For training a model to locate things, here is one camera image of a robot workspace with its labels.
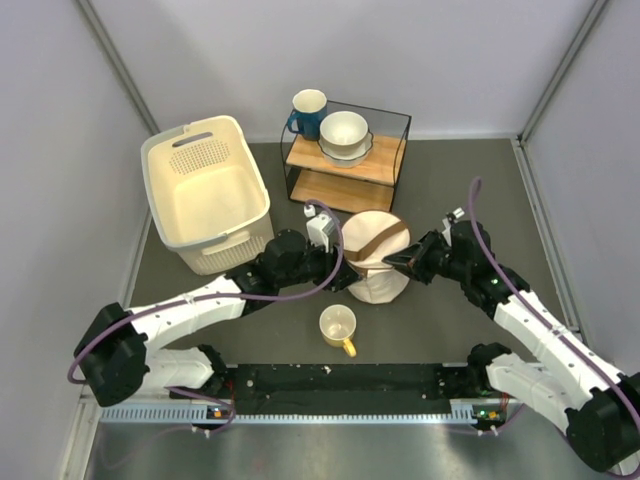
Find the cream round laundry bag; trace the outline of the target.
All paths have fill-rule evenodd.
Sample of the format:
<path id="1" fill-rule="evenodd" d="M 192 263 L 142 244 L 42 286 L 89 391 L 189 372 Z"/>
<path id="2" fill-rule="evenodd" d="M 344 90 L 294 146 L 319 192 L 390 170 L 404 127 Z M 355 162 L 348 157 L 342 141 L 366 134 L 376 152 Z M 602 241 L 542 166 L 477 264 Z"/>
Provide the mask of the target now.
<path id="1" fill-rule="evenodd" d="M 392 213 L 367 210 L 350 217 L 342 226 L 342 234 L 346 261 L 360 277 L 348 291 L 364 303 L 392 302 L 409 279 L 383 259 L 410 245 L 408 226 Z"/>

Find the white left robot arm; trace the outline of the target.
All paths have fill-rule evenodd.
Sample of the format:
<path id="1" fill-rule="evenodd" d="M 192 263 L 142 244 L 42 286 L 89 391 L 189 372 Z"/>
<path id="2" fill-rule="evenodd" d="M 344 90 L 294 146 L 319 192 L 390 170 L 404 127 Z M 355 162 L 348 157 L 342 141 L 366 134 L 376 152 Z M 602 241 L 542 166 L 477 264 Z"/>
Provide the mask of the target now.
<path id="1" fill-rule="evenodd" d="M 339 245 L 315 245 L 298 231 L 283 230 L 255 259 L 199 289 L 147 307 L 103 307 L 76 346 L 70 369 L 82 372 L 102 407 L 117 405 L 144 386 L 216 396 L 226 387 L 227 374 L 214 350 L 198 346 L 179 352 L 169 344 L 283 302 L 284 288 L 313 283 L 316 291 L 338 292 L 359 278 Z"/>

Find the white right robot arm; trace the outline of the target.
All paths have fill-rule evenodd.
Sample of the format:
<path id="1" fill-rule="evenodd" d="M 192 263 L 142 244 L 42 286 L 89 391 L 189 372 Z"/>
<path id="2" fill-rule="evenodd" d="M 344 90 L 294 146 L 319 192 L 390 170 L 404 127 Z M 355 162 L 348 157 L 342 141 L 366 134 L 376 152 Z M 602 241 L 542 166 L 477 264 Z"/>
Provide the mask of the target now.
<path id="1" fill-rule="evenodd" d="M 548 420 L 591 469 L 607 472 L 639 451 L 639 377 L 626 375 L 580 341 L 529 284 L 501 266 L 481 224 L 430 231 L 385 257 L 406 277 L 457 282 L 467 300 L 541 363 L 535 368 L 497 343 L 478 345 L 466 380 L 476 394 L 506 393 Z"/>

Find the cream plastic laundry basket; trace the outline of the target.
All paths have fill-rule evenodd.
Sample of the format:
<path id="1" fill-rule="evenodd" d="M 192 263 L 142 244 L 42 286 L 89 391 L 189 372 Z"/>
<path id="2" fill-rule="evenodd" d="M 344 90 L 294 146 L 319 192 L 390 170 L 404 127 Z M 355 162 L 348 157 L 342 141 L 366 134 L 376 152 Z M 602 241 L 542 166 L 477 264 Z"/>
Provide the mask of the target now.
<path id="1" fill-rule="evenodd" d="M 269 193 L 235 118 L 156 134 L 143 143 L 141 163 L 160 239 L 194 273 L 234 268 L 273 239 Z"/>

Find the yellow ceramic mug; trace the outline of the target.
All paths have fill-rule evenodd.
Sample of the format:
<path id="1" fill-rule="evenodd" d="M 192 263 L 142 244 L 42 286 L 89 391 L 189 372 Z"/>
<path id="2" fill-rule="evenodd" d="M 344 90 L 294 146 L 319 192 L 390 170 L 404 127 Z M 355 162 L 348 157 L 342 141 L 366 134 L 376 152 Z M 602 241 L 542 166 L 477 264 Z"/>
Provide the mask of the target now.
<path id="1" fill-rule="evenodd" d="M 319 328 L 328 345 L 343 349 L 350 358 L 357 355 L 353 343 L 357 319 L 349 307 L 334 304 L 325 308 L 319 317 Z"/>

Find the white scalloped plate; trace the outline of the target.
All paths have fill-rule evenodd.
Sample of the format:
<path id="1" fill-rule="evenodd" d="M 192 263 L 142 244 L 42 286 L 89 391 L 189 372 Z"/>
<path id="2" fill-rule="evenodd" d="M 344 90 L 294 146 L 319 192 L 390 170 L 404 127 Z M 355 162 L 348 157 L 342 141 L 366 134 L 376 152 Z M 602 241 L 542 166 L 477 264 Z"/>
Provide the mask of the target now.
<path id="1" fill-rule="evenodd" d="M 369 155 L 373 147 L 373 139 L 373 133 L 368 132 L 363 142 L 347 153 L 339 153 L 336 147 L 332 147 L 322 139 L 318 141 L 318 146 L 324 159 L 331 165 L 338 168 L 353 168 L 361 164 Z"/>

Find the white ceramic bowl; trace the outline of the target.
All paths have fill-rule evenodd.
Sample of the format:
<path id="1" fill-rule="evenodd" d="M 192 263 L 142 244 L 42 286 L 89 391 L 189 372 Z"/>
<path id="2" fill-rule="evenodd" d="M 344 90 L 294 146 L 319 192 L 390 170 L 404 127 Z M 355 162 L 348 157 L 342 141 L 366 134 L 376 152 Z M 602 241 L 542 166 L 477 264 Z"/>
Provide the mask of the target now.
<path id="1" fill-rule="evenodd" d="M 320 124 L 320 147 L 332 156 L 355 157 L 366 150 L 368 122 L 352 111 L 329 114 Z"/>

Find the blue ceramic mug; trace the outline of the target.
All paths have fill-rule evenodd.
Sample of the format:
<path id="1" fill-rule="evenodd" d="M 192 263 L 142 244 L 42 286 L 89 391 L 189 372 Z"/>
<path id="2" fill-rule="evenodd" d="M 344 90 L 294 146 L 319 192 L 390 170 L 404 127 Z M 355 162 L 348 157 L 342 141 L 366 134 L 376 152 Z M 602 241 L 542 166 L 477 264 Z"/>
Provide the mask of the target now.
<path id="1" fill-rule="evenodd" d="M 305 140 L 318 141 L 320 125 L 327 116 L 327 97 L 317 89 L 304 89 L 292 99 L 293 110 L 287 119 L 287 129 Z"/>

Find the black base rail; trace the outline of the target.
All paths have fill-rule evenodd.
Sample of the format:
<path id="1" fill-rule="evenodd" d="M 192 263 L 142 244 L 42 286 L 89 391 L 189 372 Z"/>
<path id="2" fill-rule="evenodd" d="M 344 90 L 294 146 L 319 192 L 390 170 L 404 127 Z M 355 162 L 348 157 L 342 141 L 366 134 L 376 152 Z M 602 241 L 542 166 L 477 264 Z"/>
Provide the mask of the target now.
<path id="1" fill-rule="evenodd" d="M 195 391 L 234 401 L 240 414 L 446 413 L 452 400 L 502 395 L 466 365 L 240 364 Z"/>

